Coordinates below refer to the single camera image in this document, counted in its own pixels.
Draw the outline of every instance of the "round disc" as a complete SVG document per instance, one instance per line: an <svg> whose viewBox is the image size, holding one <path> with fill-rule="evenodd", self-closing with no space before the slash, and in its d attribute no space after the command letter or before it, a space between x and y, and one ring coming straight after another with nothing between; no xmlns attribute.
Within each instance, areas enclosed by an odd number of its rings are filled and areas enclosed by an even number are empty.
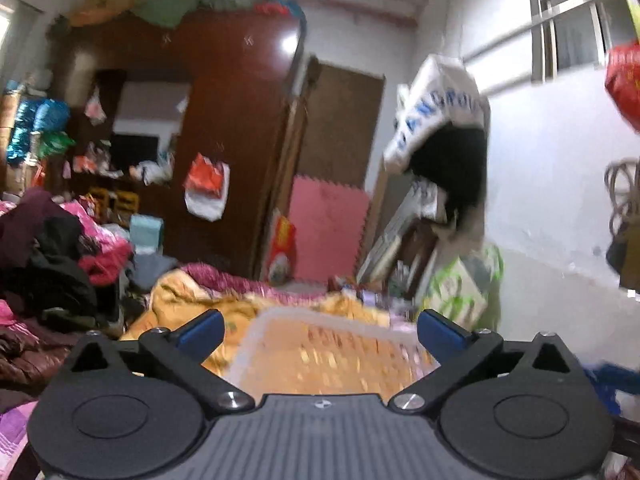
<svg viewBox="0 0 640 480"><path fill-rule="evenodd" d="M173 384L133 374L52 390L34 410L30 444L72 478L137 478L180 458L202 430L200 405Z"/></svg>
<svg viewBox="0 0 640 480"><path fill-rule="evenodd" d="M492 475L550 480L591 472L607 455L613 424L589 383L564 381L511 374L466 386L444 404L442 434Z"/></svg>

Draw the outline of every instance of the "green plastic bag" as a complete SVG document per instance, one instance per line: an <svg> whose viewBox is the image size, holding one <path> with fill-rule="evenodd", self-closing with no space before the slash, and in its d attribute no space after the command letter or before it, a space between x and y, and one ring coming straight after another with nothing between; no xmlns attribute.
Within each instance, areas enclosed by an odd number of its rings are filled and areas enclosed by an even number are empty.
<svg viewBox="0 0 640 480"><path fill-rule="evenodd" d="M76 142L69 139L65 132L43 133L40 139L38 158L45 158L51 155L64 155L66 150L75 145Z"/></svg>

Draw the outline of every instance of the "wooden door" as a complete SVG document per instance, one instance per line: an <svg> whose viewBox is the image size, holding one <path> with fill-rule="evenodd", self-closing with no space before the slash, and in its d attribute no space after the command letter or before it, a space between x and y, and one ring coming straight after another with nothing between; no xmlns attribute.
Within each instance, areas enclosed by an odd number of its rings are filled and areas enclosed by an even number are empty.
<svg viewBox="0 0 640 480"><path fill-rule="evenodd" d="M297 173L362 188L384 87L384 79L321 64Z"/></svg>

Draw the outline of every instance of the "teal box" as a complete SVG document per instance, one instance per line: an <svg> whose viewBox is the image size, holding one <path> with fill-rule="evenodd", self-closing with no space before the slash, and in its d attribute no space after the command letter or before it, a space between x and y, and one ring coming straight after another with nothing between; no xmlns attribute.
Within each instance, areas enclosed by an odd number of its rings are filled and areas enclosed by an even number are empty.
<svg viewBox="0 0 640 480"><path fill-rule="evenodd" d="M161 218L133 215L129 224L130 241L136 250L158 252L162 247L163 229Z"/></svg>

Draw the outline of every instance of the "metal screw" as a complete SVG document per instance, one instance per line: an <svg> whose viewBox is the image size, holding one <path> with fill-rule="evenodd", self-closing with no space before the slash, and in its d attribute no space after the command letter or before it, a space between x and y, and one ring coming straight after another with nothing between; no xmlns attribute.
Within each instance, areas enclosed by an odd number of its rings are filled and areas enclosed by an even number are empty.
<svg viewBox="0 0 640 480"><path fill-rule="evenodd" d="M224 392L216 397L216 404L225 412L241 412L252 403L253 399L244 392Z"/></svg>
<svg viewBox="0 0 640 480"><path fill-rule="evenodd" d="M424 399L418 394L402 394L394 399L396 408L401 410L419 410L424 406Z"/></svg>

